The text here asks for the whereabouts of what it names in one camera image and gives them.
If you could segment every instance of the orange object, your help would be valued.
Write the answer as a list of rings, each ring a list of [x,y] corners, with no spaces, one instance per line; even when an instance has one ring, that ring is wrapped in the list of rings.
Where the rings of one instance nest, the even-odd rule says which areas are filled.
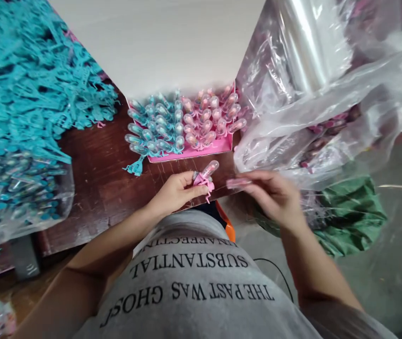
[[[226,234],[229,237],[229,240],[231,240],[232,242],[235,242],[235,229],[232,226],[230,220],[228,219],[228,217],[226,216],[226,213],[224,213],[223,209],[221,208],[220,203],[218,202],[218,200],[215,200],[216,203],[216,208],[218,210],[218,213],[220,214],[221,219],[223,219],[226,222]]]

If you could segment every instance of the tabletop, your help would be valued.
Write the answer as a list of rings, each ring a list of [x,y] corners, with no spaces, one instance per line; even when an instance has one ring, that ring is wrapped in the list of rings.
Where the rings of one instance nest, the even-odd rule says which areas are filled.
[[[213,174],[215,190],[210,201],[232,193],[226,188],[226,179],[234,176],[232,151],[154,164],[146,159],[140,177],[123,170],[139,155],[130,151],[124,140],[125,134],[129,133],[127,125],[132,120],[121,94],[119,101],[118,113],[105,127],[73,129],[66,132],[59,142],[62,150],[72,157],[75,197],[66,220],[37,234],[44,256],[89,242],[145,206],[171,174],[202,171],[213,159],[220,163],[220,167]],[[237,139],[236,136],[234,145],[238,143]],[[184,209],[205,202],[204,197],[199,197],[186,204]]]

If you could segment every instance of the black cable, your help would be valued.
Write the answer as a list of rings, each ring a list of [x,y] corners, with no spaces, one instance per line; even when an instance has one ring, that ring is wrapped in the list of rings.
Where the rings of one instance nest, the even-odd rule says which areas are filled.
[[[272,264],[273,266],[275,266],[275,267],[278,269],[279,273],[281,273],[282,278],[284,279],[284,282],[286,283],[287,289],[289,290],[290,299],[292,300],[292,302],[294,302],[294,297],[292,296],[292,291],[290,290],[290,287],[289,287],[289,284],[287,283],[286,277],[283,275],[283,273],[281,272],[281,270],[279,269],[279,267],[278,267],[273,261],[268,260],[268,259],[265,259],[265,258],[257,258],[257,259],[254,259],[254,261],[258,261],[258,260],[267,261],[267,262],[269,262],[270,264]]]

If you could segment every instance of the white cardboard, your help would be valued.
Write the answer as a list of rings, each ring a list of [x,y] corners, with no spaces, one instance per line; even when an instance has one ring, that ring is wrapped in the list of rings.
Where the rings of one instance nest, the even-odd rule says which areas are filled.
[[[49,0],[127,97],[234,81],[265,0]]]

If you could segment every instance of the gray t-shirt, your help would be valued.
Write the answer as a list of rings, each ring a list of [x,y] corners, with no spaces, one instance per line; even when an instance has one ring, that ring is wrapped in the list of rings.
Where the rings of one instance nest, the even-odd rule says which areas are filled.
[[[215,219],[163,219],[75,338],[395,338],[366,314],[319,303],[304,314]]]

